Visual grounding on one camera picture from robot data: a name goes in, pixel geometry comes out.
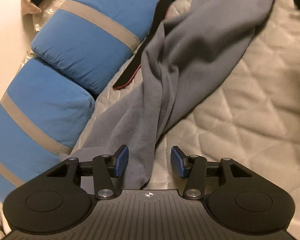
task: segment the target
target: ribbed gray panel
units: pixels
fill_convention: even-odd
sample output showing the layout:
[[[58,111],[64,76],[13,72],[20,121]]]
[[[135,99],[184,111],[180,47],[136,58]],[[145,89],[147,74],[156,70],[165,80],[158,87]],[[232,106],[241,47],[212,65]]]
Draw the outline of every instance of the ribbed gray panel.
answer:
[[[176,190],[123,190],[102,200],[80,225],[68,231],[32,236],[13,231],[6,240],[292,240],[287,232],[247,236],[216,223],[199,201],[183,199]]]

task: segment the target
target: white crosshair symbol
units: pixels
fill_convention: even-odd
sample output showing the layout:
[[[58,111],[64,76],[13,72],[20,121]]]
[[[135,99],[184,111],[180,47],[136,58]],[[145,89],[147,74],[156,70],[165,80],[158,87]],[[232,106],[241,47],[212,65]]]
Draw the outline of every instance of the white crosshair symbol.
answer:
[[[146,194],[144,194],[146,197],[151,198],[153,197],[155,194],[153,194],[152,192],[147,192]]]

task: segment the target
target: quilted mattress cover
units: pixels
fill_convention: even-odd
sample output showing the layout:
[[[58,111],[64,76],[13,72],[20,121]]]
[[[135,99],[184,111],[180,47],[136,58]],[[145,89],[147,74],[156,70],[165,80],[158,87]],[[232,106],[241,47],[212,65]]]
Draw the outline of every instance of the quilted mattress cover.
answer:
[[[167,17],[186,12],[190,3],[177,0]],[[94,120],[142,82],[139,70],[127,88],[112,89],[130,60],[97,98],[73,152],[82,146]],[[233,158],[289,192],[296,212],[288,231],[300,239],[300,11],[293,0],[275,0],[264,28],[229,77],[162,136],[146,189],[183,190],[185,181],[171,170],[174,145],[208,161]]]

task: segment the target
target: white wall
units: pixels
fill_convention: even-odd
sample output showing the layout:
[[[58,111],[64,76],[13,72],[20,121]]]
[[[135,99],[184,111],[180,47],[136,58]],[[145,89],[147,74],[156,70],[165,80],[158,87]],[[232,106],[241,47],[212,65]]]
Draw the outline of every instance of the white wall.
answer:
[[[0,0],[0,100],[33,37],[32,17],[21,17],[20,0]]]

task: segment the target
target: bed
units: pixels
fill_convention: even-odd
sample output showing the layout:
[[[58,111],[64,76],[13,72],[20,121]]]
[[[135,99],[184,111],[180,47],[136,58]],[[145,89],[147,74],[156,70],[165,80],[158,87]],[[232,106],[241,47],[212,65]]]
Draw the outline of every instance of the bed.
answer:
[[[167,18],[186,12],[190,4],[191,0],[177,0]],[[97,98],[73,152],[81,148],[94,120],[142,82],[139,70],[127,88],[112,89],[130,60]],[[296,204],[288,231],[300,239],[300,11],[293,0],[275,0],[265,26],[229,77],[161,137],[146,189],[184,187],[185,181],[171,170],[174,145],[208,161],[233,158],[282,187]],[[7,233],[2,221],[0,205],[0,230]]]

